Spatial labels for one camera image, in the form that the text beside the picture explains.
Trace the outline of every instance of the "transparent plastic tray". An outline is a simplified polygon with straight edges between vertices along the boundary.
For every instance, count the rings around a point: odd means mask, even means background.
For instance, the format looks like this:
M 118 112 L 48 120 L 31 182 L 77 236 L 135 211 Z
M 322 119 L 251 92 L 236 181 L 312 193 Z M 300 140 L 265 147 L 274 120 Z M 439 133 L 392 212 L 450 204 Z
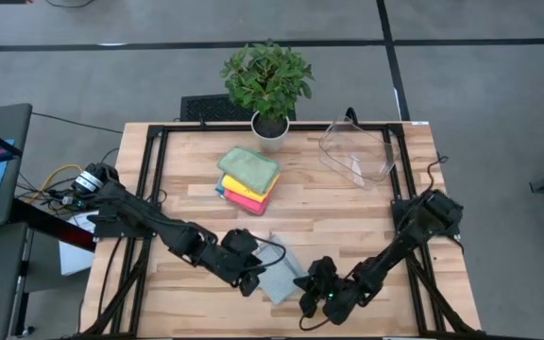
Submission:
M 400 155 L 396 141 L 385 143 L 380 132 L 364 131 L 345 115 L 332 122 L 318 145 L 323 164 L 367 190 L 385 179 Z

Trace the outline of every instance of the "wooden table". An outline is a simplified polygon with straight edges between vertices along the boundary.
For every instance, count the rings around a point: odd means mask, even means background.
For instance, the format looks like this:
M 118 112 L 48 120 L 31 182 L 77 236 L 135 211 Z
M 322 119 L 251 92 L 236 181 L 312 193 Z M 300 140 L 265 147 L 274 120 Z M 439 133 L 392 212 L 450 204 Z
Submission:
M 432 131 L 427 125 L 404 123 L 417 191 L 429 184 L 425 172 L 435 160 Z M 127 124 L 116 168 L 121 182 L 135 192 L 148 124 Z M 272 232 L 307 270 L 312 261 L 331 256 L 340 275 L 364 258 L 374 256 L 392 240 L 393 223 L 389 202 L 393 199 L 390 179 L 372 191 L 355 187 L 318 160 L 318 139 L 322 131 L 290 132 L 280 153 L 269 155 L 280 162 L 281 174 L 266 213 L 249 215 L 220 199 L 213 188 L 220 171 L 216 161 L 235 145 L 257 149 L 251 132 L 178 132 L 169 135 L 161 188 L 169 197 L 162 211 L 170 217 L 195 221 L 221 238 L 228 230 L 248 228 L 260 237 Z M 152 182 L 158 146 L 153 147 L 149 166 Z M 400 186 L 406 193 L 401 163 L 397 163 Z M 436 187 L 444 189 L 439 167 L 433 169 Z M 114 240 L 98 244 L 85 293 L 81 325 L 95 320 L 104 272 Z M 429 243 L 437 285 L 454 310 L 473 328 L 479 328 L 468 273 L 461 250 L 445 238 Z M 122 242 L 114 257 L 105 294 L 106 302 L 117 289 L 123 261 Z M 434 327 L 432 311 L 421 286 L 428 328 Z M 167 251 L 160 238 L 153 241 L 138 336 L 140 337 L 230 337 L 230 336 L 383 336 L 417 335 L 417 324 L 406 275 L 399 263 L 387 276 L 384 287 L 366 307 L 356 307 L 341 326 L 328 324 L 316 331 L 298 328 L 301 311 L 298 292 L 274 306 L 258 289 L 250 297 L 210 274 L 192 268 Z M 133 293 L 130 292 L 121 331 L 128 329 Z M 305 325 L 324 316 L 321 311 Z

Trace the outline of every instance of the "stack of towels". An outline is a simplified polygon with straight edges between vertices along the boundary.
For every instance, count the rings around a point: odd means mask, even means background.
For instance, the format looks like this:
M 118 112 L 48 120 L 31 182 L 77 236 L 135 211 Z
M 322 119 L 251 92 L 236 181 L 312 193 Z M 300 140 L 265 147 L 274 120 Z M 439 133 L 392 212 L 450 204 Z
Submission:
M 235 146 L 217 167 L 222 176 L 215 191 L 247 212 L 262 215 L 279 180 L 281 166 L 254 150 Z

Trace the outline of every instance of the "yellow towel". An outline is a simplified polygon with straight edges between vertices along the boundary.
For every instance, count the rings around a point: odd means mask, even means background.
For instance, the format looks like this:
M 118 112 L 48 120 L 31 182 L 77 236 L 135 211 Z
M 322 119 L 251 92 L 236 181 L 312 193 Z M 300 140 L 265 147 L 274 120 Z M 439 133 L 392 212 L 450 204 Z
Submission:
M 230 175 L 224 175 L 224 178 L 222 178 L 222 187 L 224 189 L 228 189 L 238 195 L 245 196 L 246 198 L 252 199 L 256 202 L 264 202 L 265 198 L 270 193 L 270 190 L 274 188 L 274 184 L 276 184 L 276 181 L 279 179 L 280 174 L 276 175 L 274 179 L 272 180 L 272 184 L 270 184 L 270 189 L 268 189 L 267 193 L 259 195 L 252 191 L 250 191 L 245 185 L 241 184 L 238 180 L 234 179 Z

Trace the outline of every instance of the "green towel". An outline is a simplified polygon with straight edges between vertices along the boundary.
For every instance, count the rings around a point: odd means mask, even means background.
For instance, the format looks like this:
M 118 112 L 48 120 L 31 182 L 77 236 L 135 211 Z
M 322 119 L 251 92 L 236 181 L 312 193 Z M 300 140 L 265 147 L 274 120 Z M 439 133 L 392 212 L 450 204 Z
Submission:
M 217 167 L 259 195 L 267 192 L 281 169 L 277 161 L 269 160 L 254 150 L 240 146 L 235 146 L 222 157 L 217 162 Z

